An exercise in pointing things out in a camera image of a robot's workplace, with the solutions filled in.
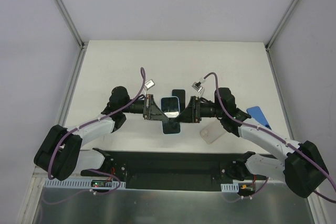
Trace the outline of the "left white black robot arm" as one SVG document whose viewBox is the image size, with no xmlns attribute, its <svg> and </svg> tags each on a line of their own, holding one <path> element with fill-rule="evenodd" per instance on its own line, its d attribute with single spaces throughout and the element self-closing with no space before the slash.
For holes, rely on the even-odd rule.
<svg viewBox="0 0 336 224">
<path fill-rule="evenodd" d="M 54 125 L 34 157 L 34 164 L 47 172 L 48 178 L 60 181 L 67 179 L 78 165 L 78 161 L 95 161 L 92 169 L 99 176 L 110 173 L 111 164 L 98 151 L 81 155 L 82 146 L 113 133 L 126 122 L 126 113 L 142 114 L 145 120 L 167 122 L 169 118 L 156 105 L 150 94 L 138 95 L 131 99 L 123 86 L 112 89 L 104 110 L 95 118 L 79 126 L 68 129 Z"/>
</svg>

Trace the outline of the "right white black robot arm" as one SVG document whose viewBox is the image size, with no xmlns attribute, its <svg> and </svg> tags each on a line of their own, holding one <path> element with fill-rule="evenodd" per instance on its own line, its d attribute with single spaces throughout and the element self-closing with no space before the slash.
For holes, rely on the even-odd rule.
<svg viewBox="0 0 336 224">
<path fill-rule="evenodd" d="M 173 90 L 179 99 L 182 123 L 198 123 L 201 118 L 217 118 L 226 132 L 248 140 L 266 150 L 271 158 L 246 152 L 225 168 L 228 177 L 244 180 L 261 175 L 280 180 L 297 196 L 307 198 L 326 179 L 332 181 L 323 158 L 315 144 L 286 139 L 260 124 L 239 109 L 229 88 L 215 90 L 214 101 L 192 97 L 185 103 L 185 91 Z"/>
</svg>

